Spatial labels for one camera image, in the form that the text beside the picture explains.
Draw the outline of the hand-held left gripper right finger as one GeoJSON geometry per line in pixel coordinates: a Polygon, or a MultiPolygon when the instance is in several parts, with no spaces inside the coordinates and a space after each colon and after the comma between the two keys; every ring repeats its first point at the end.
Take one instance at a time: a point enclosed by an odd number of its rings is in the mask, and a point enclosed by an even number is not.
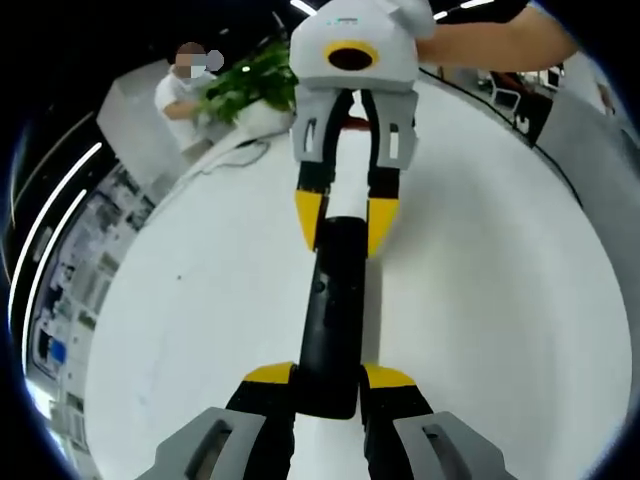
{"type": "Polygon", "coordinates": [[[448,411],[435,412],[399,370],[363,366],[364,456],[372,479],[512,479],[502,451],[448,411]]]}

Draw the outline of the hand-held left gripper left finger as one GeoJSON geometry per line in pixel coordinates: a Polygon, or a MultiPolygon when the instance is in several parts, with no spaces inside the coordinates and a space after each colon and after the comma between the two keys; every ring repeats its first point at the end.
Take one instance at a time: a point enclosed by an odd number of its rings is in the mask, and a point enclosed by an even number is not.
{"type": "Polygon", "coordinates": [[[141,479],[285,479],[294,453],[294,364],[247,374],[224,408],[210,407],[156,448],[141,479]]]}

